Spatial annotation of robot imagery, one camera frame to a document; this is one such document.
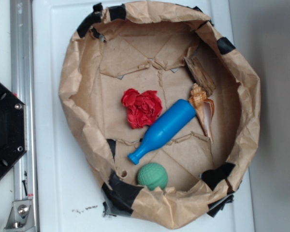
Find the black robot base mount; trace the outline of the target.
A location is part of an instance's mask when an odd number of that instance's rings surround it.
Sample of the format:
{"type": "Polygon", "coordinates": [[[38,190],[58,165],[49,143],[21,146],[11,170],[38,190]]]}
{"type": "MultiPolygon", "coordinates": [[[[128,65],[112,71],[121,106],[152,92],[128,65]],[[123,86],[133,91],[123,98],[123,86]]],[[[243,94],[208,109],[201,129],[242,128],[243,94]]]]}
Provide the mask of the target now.
{"type": "Polygon", "coordinates": [[[0,83],[0,180],[25,152],[25,105],[0,83]]]}

